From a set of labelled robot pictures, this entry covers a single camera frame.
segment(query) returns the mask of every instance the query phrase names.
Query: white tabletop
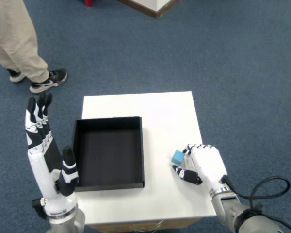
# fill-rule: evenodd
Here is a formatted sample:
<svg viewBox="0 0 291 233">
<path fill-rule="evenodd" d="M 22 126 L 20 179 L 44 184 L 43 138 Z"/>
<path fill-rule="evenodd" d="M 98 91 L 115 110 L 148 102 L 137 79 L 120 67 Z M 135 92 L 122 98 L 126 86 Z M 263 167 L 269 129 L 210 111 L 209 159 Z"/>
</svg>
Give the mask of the white tabletop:
<svg viewBox="0 0 291 233">
<path fill-rule="evenodd" d="M 191 92 L 84 97 L 82 119 L 110 117 L 142 118 L 145 187 L 78 192 L 85 224 L 215 215 L 203 184 L 185 182 L 171 168 L 175 150 L 202 143 Z"/>
</svg>

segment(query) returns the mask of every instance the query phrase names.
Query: black sneaker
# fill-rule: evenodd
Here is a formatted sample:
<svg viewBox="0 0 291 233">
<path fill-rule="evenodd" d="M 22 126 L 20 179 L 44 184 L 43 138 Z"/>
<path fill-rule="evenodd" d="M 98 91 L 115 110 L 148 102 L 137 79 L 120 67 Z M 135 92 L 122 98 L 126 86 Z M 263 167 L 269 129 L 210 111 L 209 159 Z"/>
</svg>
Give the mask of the black sneaker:
<svg viewBox="0 0 291 233">
<path fill-rule="evenodd" d="M 10 73 L 10 81 L 13 83 L 19 83 L 24 78 L 26 78 L 26 75 L 22 74 L 21 72 L 15 72 L 11 69 L 7 69 L 7 71 Z"/>
<path fill-rule="evenodd" d="M 32 93 L 40 93 L 46 91 L 51 87 L 59 86 L 67 79 L 67 71 L 64 69 L 53 70 L 49 72 L 49 77 L 42 83 L 31 83 L 29 90 Z"/>
</svg>

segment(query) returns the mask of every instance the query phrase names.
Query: black box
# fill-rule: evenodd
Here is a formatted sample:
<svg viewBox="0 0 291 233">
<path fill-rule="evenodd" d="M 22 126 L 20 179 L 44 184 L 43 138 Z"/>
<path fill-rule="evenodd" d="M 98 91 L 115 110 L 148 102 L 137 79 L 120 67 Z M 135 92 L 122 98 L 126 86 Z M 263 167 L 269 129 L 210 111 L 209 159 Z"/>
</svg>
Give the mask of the black box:
<svg viewBox="0 0 291 233">
<path fill-rule="evenodd" d="M 141 117 L 77 120 L 73 152 L 77 192 L 145 186 Z"/>
</svg>

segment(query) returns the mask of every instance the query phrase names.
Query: wooden baseboard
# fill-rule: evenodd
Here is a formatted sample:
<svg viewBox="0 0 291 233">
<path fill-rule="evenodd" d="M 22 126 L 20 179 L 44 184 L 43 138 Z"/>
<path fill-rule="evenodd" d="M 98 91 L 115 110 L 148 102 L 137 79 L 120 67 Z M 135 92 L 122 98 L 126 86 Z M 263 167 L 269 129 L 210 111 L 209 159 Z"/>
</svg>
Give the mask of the wooden baseboard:
<svg viewBox="0 0 291 233">
<path fill-rule="evenodd" d="M 150 8 L 147 8 L 145 6 L 142 6 L 132 0 L 118 0 L 120 1 L 121 3 L 127 5 L 127 6 L 130 6 L 131 8 L 134 8 L 138 11 L 141 11 L 151 17 L 154 17 L 154 18 L 159 18 L 161 17 L 166 11 L 168 11 L 171 7 L 173 7 L 177 0 L 170 0 L 167 4 L 165 4 L 165 6 L 163 6 L 160 10 L 158 11 L 154 11 Z"/>
</svg>

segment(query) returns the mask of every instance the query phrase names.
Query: blue cube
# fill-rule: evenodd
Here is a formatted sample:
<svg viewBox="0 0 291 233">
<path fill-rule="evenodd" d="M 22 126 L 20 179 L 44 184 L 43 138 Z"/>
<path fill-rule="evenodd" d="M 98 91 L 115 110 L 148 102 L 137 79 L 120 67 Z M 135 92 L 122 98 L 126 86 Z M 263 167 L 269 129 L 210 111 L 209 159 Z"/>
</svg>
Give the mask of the blue cube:
<svg viewBox="0 0 291 233">
<path fill-rule="evenodd" d="M 173 156 L 171 161 L 174 164 L 177 164 L 178 166 L 180 166 L 182 164 L 183 158 L 184 158 L 184 153 L 182 153 L 179 150 L 176 150 L 176 152 L 175 152 L 175 154 L 174 154 L 174 156 Z"/>
</svg>

